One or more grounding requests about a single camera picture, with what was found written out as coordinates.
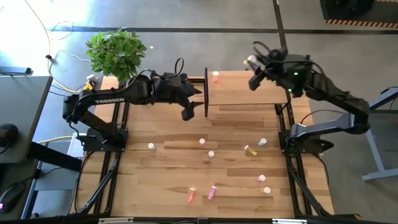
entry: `concrete floor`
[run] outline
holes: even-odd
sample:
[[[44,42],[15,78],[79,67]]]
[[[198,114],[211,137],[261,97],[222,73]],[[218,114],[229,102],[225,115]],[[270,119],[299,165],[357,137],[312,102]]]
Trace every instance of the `concrete floor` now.
[[[117,1],[29,1],[47,27],[61,21],[76,26],[96,27],[201,27],[276,29],[272,0],[117,0]],[[0,63],[28,66],[35,75],[46,75],[47,38],[42,27],[23,1],[0,1]],[[335,26],[323,22],[317,0],[279,0],[286,29],[370,29]],[[85,81],[90,72],[87,62],[58,52],[60,49],[85,57],[85,40],[95,33],[74,32],[63,40],[52,41],[52,55],[57,64],[52,74],[71,89]],[[54,39],[64,35],[50,34]],[[142,68],[158,72],[172,71],[174,62],[184,57],[184,72],[203,75],[210,70],[242,70],[244,58],[252,53],[251,42],[260,40],[269,47],[280,47],[278,34],[222,33],[140,33],[148,49]],[[289,52],[310,54],[322,65],[335,84],[353,95],[373,100],[380,92],[398,85],[398,38],[396,35],[286,35]],[[312,111],[333,108],[325,102],[311,101]],[[35,141],[71,135],[61,117],[62,97],[49,95],[42,113]],[[316,123],[336,118],[332,113],[317,113]],[[330,193],[336,213],[358,213],[366,220],[398,220],[398,178],[364,183],[361,175],[376,171],[376,165],[364,136],[329,134],[324,139],[335,143],[325,153],[330,175]],[[391,152],[391,157],[398,154]],[[64,214],[70,191],[41,192],[34,212],[42,217]],[[59,198],[65,203],[52,204]]]

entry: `wooden table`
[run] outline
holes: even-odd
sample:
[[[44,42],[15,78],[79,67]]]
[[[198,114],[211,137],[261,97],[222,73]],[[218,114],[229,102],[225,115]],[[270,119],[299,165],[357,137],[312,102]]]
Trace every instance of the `wooden table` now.
[[[264,91],[273,88],[266,83],[262,82]],[[117,85],[115,78],[105,77],[102,89]],[[262,98],[270,103],[264,105],[213,105],[207,118],[203,115],[204,106],[201,106],[195,108],[195,117],[190,121],[182,121],[179,105],[131,105],[127,121],[129,137],[119,167],[112,216],[293,217],[274,108],[274,103],[282,102],[270,100],[271,96],[272,99],[285,99],[284,94],[278,90],[263,95]],[[212,91],[210,101],[214,98],[217,98],[217,92]],[[203,96],[195,96],[195,100],[203,100]],[[296,120],[310,112],[306,98],[294,99],[292,105]],[[95,114],[110,121],[113,107],[98,106]],[[311,124],[312,118],[309,117],[306,123]],[[200,138],[206,139],[204,146],[200,146]],[[260,138],[268,140],[264,147],[257,145]],[[147,148],[149,142],[155,143],[156,151]],[[247,144],[258,152],[256,157],[245,153],[243,148]],[[215,152],[212,159],[208,158],[209,150]],[[78,189],[80,206],[98,185],[103,156],[103,153],[95,152],[86,163]],[[312,155],[302,157],[309,189],[324,208],[333,213],[322,163]],[[266,181],[256,181],[260,174],[267,177]],[[214,200],[209,201],[207,196],[212,185],[218,190]],[[190,187],[197,189],[192,204],[187,202]],[[271,193],[262,193],[264,187],[270,187]],[[303,205],[301,191],[298,195]]]

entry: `metal stand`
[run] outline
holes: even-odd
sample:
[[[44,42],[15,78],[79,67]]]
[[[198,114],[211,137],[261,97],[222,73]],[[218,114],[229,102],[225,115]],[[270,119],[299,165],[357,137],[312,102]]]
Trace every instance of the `metal stand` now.
[[[376,110],[382,105],[385,105],[386,103],[390,102],[391,100],[395,99],[398,97],[398,87],[392,87],[386,91],[384,91],[378,99],[375,101],[371,102],[370,109],[371,113],[388,113],[391,112],[390,110]],[[366,132],[366,138],[368,139],[369,145],[372,150],[372,154],[374,157],[374,160],[377,165],[377,169],[379,171],[370,173],[368,175],[363,175],[362,179],[366,182],[369,180],[375,180],[375,179],[383,179],[387,177],[395,177],[398,176],[398,169],[388,169],[386,170],[384,168],[383,162],[381,161],[380,154],[379,154],[379,149],[376,146],[376,142],[373,138],[373,134],[371,129]]]
[[[77,172],[80,171],[81,167],[81,160],[72,156],[68,156],[64,153],[57,152],[41,144],[37,144],[36,142],[32,142],[30,144],[30,149],[26,157],[28,159],[37,159],[42,162],[46,162]]]

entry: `green leaves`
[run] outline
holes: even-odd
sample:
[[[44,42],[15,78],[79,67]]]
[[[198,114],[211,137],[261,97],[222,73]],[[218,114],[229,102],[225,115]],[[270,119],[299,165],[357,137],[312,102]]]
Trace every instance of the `green leaves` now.
[[[147,48],[137,39],[137,35],[122,31],[99,32],[86,42],[89,48],[86,54],[91,58],[91,69],[114,75],[119,81],[128,80],[137,75],[141,58],[145,57]]]

